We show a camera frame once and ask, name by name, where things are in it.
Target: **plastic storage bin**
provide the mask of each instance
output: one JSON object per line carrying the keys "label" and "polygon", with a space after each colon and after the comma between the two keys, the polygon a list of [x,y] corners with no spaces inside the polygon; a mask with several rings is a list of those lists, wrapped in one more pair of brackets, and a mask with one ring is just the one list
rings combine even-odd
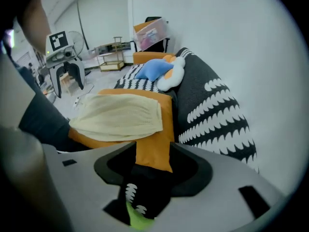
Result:
{"label": "plastic storage bin", "polygon": [[162,18],[154,20],[138,32],[135,32],[135,42],[142,51],[165,39],[168,24]]}

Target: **fan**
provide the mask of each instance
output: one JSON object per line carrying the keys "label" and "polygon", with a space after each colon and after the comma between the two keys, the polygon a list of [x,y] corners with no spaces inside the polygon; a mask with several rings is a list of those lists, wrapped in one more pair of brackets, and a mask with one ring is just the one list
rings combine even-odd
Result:
{"label": "fan", "polygon": [[74,48],[76,55],[78,56],[82,52],[83,47],[84,47],[84,37],[82,36],[82,34],[76,31],[70,31],[69,35],[71,39],[73,40],[73,43],[74,43],[73,48]]}

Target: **chair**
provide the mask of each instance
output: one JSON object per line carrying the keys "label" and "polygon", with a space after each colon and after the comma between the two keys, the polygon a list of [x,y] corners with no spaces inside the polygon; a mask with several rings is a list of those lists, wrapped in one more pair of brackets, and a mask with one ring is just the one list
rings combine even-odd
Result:
{"label": "chair", "polygon": [[[153,20],[157,20],[157,19],[160,19],[161,17],[160,16],[150,16],[150,17],[147,17],[145,22],[149,22],[149,21],[153,21]],[[166,42],[165,42],[165,48],[164,48],[164,43],[163,41],[164,40],[161,40],[159,41],[158,43],[150,46],[148,49],[146,49],[144,52],[167,52],[167,49],[168,49],[168,44],[169,44],[169,38],[166,38],[165,39]],[[137,52],[137,47],[136,47],[136,43],[135,41],[130,41],[130,42],[133,42],[134,43],[134,47],[135,47],[135,51]]]}

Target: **person's arm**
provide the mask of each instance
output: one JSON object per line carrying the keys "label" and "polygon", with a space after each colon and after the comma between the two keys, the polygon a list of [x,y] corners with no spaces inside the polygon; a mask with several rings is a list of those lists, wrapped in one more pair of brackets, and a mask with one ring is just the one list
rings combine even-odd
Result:
{"label": "person's arm", "polygon": [[41,0],[30,0],[17,20],[28,42],[45,55],[46,36],[51,31]]}

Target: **cream cloth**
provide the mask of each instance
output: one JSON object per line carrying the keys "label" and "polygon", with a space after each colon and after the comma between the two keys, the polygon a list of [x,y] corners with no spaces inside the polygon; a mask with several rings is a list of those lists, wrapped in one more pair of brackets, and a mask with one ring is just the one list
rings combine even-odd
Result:
{"label": "cream cloth", "polygon": [[98,141],[127,141],[162,131],[158,101],[133,94],[85,98],[80,114],[70,121],[80,134]]}

